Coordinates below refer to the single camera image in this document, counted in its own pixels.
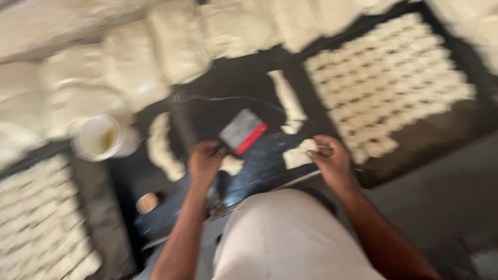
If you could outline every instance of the dough scraper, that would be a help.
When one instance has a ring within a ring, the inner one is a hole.
[[[218,136],[234,154],[242,154],[256,142],[266,129],[268,129],[268,125],[251,110],[243,109]]]

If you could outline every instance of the left hand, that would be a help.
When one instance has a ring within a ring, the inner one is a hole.
[[[218,141],[202,141],[192,150],[189,160],[191,186],[209,187],[214,181],[226,152],[226,149],[222,148],[213,155],[218,143]]]

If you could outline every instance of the floor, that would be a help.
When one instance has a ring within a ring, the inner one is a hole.
[[[304,184],[337,202],[320,176]],[[365,194],[446,279],[498,280],[498,133]],[[211,279],[215,239],[228,218],[206,224],[197,280]],[[150,269],[136,279],[148,279]]]

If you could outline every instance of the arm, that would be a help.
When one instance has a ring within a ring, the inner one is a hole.
[[[349,155],[329,136],[315,136],[318,152],[308,151],[323,178],[341,201],[373,267],[389,280],[440,280],[429,261],[356,189],[350,180]]]
[[[180,215],[152,270],[151,280],[193,280],[199,255],[206,194],[220,168],[225,149],[212,156],[218,142],[198,144],[190,157],[190,188]]]

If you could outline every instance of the hand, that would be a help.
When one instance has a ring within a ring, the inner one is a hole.
[[[334,137],[317,135],[313,137],[318,146],[318,152],[309,150],[306,153],[322,171],[325,182],[332,189],[351,186],[349,177],[349,154],[341,142]]]
[[[189,160],[191,186],[203,186],[207,189],[214,181],[226,150],[222,148],[213,155],[218,143],[218,141],[202,141],[192,150]]]

